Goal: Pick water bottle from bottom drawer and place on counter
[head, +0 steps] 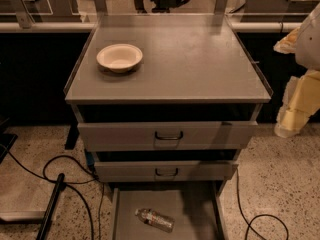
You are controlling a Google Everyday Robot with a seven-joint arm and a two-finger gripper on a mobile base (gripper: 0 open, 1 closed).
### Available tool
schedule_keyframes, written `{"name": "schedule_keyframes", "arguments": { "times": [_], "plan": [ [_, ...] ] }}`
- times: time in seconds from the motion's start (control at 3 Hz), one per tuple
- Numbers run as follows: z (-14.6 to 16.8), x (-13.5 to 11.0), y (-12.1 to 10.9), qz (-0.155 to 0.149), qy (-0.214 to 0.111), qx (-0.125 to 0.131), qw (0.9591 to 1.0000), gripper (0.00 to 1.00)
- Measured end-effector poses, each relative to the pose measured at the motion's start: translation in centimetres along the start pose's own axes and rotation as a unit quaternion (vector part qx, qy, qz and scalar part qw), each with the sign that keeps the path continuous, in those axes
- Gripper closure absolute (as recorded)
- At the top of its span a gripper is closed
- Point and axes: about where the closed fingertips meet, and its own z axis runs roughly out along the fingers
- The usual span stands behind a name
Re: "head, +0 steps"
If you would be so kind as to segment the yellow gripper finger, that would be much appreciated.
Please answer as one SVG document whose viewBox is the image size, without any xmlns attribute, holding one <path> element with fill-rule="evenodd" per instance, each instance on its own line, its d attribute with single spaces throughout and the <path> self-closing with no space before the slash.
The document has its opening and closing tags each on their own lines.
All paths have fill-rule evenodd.
<svg viewBox="0 0 320 240">
<path fill-rule="evenodd" d="M 289 34 L 287 34 L 284 38 L 279 40 L 274 45 L 273 50 L 282 54 L 295 53 L 298 32 L 299 32 L 299 27 L 292 30 Z"/>
<path fill-rule="evenodd" d="M 320 110 L 320 72 L 308 70 L 287 83 L 274 132 L 282 138 L 300 133 L 311 116 Z"/>
</svg>

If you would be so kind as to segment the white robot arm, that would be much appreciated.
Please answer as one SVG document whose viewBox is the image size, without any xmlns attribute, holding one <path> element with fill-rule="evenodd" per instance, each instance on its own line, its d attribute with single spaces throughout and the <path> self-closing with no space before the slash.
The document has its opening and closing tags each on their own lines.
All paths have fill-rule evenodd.
<svg viewBox="0 0 320 240">
<path fill-rule="evenodd" d="M 278 53 L 295 55 L 307 69 L 300 78 L 287 83 L 274 132 L 282 138 L 300 133 L 310 117 L 320 110 L 320 4 L 302 24 L 274 45 Z"/>
</svg>

